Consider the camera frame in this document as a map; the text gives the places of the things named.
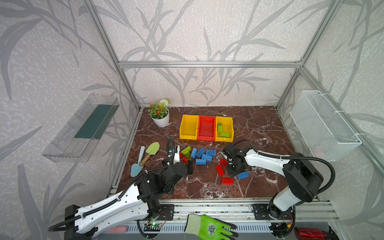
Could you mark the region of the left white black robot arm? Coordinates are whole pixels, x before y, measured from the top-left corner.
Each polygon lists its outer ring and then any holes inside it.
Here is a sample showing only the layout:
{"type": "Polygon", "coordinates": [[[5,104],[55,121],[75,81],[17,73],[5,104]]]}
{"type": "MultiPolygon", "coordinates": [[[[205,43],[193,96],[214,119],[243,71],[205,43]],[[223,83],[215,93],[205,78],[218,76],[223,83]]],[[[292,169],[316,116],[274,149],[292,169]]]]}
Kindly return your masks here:
{"type": "Polygon", "coordinates": [[[156,218],[162,212],[159,199],[173,194],[177,184],[191,174],[191,161],[167,163],[146,171],[107,199],[86,207],[67,207],[64,221],[50,226],[48,231],[63,231],[66,240],[92,240],[124,223],[156,218]]]}

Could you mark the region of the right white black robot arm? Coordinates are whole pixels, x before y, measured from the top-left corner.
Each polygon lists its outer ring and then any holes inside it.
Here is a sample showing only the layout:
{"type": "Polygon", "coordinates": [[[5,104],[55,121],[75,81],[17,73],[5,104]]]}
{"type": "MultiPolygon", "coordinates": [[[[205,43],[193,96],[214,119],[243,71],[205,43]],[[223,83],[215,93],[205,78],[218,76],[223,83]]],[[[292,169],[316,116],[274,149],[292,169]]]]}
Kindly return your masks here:
{"type": "Polygon", "coordinates": [[[250,147],[239,149],[235,144],[223,148],[230,176],[246,173],[251,168],[262,168],[285,177],[288,186],[278,192],[266,207],[267,215],[278,220],[296,204],[310,203],[319,193],[332,186],[336,178],[334,167],[326,160],[306,157],[300,153],[294,155],[276,155],[257,150],[252,142],[250,147]],[[322,186],[324,177],[312,162],[326,165],[331,173],[329,181],[322,186]]]}

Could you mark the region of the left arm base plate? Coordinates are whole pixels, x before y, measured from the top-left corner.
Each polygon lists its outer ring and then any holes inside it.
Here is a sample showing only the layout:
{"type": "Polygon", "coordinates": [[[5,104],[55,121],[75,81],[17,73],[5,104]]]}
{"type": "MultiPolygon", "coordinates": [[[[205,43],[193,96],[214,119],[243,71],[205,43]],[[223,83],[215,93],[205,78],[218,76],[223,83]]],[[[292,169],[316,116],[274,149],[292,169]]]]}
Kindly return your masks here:
{"type": "Polygon", "coordinates": [[[171,221],[174,218],[175,205],[173,204],[161,204],[161,211],[158,215],[150,217],[151,221],[171,221]]]}

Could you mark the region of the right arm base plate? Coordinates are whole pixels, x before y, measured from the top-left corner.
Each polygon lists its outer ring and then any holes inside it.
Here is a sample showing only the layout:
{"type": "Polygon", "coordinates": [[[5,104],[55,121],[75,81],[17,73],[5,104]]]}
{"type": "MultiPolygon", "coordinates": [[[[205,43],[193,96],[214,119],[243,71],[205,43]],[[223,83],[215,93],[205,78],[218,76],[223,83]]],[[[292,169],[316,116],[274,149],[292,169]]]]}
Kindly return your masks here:
{"type": "Polygon", "coordinates": [[[285,220],[295,216],[293,207],[282,211],[273,204],[252,204],[251,210],[256,220],[285,220]]]}

